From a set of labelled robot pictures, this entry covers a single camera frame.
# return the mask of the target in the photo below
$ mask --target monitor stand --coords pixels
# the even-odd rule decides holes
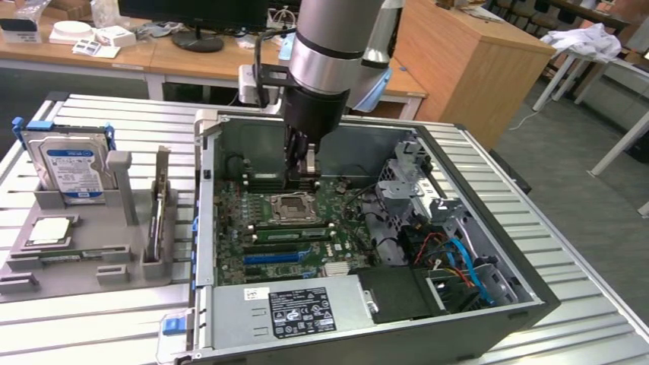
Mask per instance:
[[[172,42],[181,49],[187,49],[192,52],[217,52],[223,48],[223,40],[216,34],[201,34],[201,28],[196,27],[196,30],[183,30],[172,35]]]

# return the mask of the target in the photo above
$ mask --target aluminum profile table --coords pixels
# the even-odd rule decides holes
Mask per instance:
[[[133,152],[129,174],[135,189],[149,186],[157,146],[172,149],[169,178],[180,190],[175,284],[0,304],[0,363],[156,363],[159,320],[188,306],[193,119],[205,107],[84,95],[44,102],[35,119],[68,125],[111,122],[117,148]],[[646,326],[469,133],[436,123],[428,129],[562,301],[534,328],[510,335],[480,359],[465,363],[649,363]],[[441,172],[433,176],[453,196]],[[32,206],[36,184],[28,155],[15,144],[0,163],[0,262]],[[183,350],[184,336],[177,339],[176,348],[165,344],[169,351]]]

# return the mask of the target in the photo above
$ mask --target white cloth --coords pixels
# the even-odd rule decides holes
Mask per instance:
[[[557,50],[554,57],[569,50],[598,62],[608,62],[621,51],[620,41],[616,36],[605,32],[602,23],[565,32],[550,31],[544,35],[541,41]]]

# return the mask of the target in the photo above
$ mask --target motherboard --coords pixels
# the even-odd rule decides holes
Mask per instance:
[[[215,191],[219,285],[347,275],[376,264],[349,180],[323,179],[316,192],[285,193],[223,181]]]

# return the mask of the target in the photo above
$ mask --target blue pcie slot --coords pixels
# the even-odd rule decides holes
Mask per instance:
[[[259,265],[259,264],[281,264],[285,262],[299,262],[299,253],[284,253],[281,255],[257,255],[245,256],[244,265]]]

